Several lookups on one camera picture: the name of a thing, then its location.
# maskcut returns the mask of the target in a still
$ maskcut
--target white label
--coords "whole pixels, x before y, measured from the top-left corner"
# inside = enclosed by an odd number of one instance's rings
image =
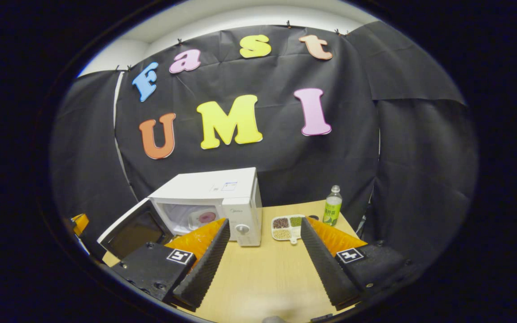
[[[234,188],[236,188],[237,183],[236,182],[228,182],[225,183],[222,190],[223,191],[234,191]]]

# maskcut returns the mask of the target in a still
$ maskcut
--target microwave control knob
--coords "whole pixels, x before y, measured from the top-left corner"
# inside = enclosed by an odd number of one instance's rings
[[[237,231],[239,231],[242,235],[247,233],[249,231],[249,227],[247,227],[244,224],[239,224],[236,227],[234,227]]]

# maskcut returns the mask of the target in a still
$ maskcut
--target letter f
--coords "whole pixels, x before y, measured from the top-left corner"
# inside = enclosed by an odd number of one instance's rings
[[[149,83],[154,82],[157,79],[157,74],[153,71],[157,66],[158,63],[155,61],[150,63],[149,66],[147,66],[147,68],[143,70],[132,82],[133,85],[137,86],[139,93],[141,93],[141,102],[145,102],[145,100],[147,100],[147,98],[157,88],[155,84]]]

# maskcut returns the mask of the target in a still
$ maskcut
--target black curtain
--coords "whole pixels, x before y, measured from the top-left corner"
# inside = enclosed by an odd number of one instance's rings
[[[247,35],[267,35],[271,53],[243,58],[238,43]],[[333,58],[310,55],[298,41],[304,35],[326,40],[324,49]],[[189,49],[201,50],[201,66],[171,74],[174,57]],[[157,88],[140,102],[132,82],[152,62],[158,63]],[[338,184],[342,212],[355,229],[372,195],[363,238],[385,240],[424,264],[449,243],[470,204],[478,160],[469,109],[445,71],[383,22],[350,35],[251,26],[184,41],[123,73],[113,131],[118,76],[109,71],[78,79],[55,129],[59,210],[65,216],[88,213],[92,227],[86,243],[96,244],[100,233],[135,203],[131,187],[141,200],[185,172],[257,167],[265,206],[322,200]],[[330,133],[302,135],[303,110],[293,95],[301,88],[323,90],[320,101]],[[221,141],[217,148],[201,149],[197,106],[216,101],[228,114],[235,98],[246,94],[258,98],[255,115],[263,140]],[[138,126],[166,113],[176,114],[175,149],[164,159],[151,159]],[[131,186],[119,164],[115,133]],[[166,141],[158,122],[154,139],[158,146]]]

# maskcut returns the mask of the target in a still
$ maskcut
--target microwave window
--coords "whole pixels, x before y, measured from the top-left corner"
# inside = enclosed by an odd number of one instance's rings
[[[160,243],[164,237],[165,233],[158,227],[152,214],[147,211],[127,223],[109,241],[109,246],[113,254],[124,258],[147,242]]]
[[[171,221],[172,227],[187,231],[196,230],[219,219],[217,208],[213,205],[161,204],[161,206]]]

